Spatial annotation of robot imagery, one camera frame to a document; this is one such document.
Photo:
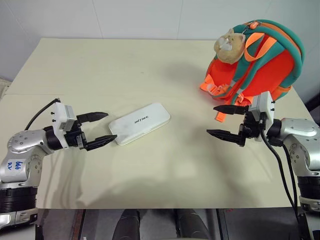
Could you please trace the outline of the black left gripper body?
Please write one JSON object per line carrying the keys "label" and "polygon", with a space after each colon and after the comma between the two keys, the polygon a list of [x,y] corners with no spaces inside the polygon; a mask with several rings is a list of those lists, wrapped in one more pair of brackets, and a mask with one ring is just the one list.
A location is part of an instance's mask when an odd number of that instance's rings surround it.
{"label": "black left gripper body", "polygon": [[81,126],[82,124],[76,120],[71,129],[64,134],[64,138],[69,147],[78,147],[80,149],[87,148],[87,139]]}

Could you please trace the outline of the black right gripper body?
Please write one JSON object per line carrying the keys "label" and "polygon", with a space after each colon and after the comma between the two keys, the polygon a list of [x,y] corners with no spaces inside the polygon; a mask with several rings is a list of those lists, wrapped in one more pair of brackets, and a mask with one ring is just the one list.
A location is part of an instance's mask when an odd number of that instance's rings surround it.
{"label": "black right gripper body", "polygon": [[244,120],[239,126],[239,135],[242,139],[258,138],[261,134],[261,129],[266,128],[266,114],[254,114],[249,106],[246,106],[244,111]]}

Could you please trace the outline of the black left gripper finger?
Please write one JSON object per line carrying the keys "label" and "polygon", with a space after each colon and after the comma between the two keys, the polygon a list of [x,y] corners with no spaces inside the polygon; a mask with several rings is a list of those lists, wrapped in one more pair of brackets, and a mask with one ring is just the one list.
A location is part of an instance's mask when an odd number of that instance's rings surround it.
{"label": "black left gripper finger", "polygon": [[104,136],[98,137],[93,141],[87,142],[85,144],[85,149],[87,151],[91,151],[91,150],[94,150],[97,148],[101,148],[101,147],[109,144],[113,140],[115,140],[116,137],[117,137],[117,135],[104,135]]}
{"label": "black left gripper finger", "polygon": [[89,113],[77,115],[76,118],[77,118],[77,122],[81,125],[86,122],[91,123],[91,122],[99,121],[108,116],[109,114],[106,112],[89,112]]}

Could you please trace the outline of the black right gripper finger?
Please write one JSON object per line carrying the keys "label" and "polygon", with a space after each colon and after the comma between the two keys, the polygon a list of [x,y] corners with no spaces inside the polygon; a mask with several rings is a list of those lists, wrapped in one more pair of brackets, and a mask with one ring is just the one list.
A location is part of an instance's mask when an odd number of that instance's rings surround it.
{"label": "black right gripper finger", "polygon": [[245,115],[247,113],[247,107],[239,105],[219,105],[213,109],[226,115]]}
{"label": "black right gripper finger", "polygon": [[207,129],[206,132],[222,141],[235,143],[241,147],[245,146],[245,138],[239,134],[220,129]]}

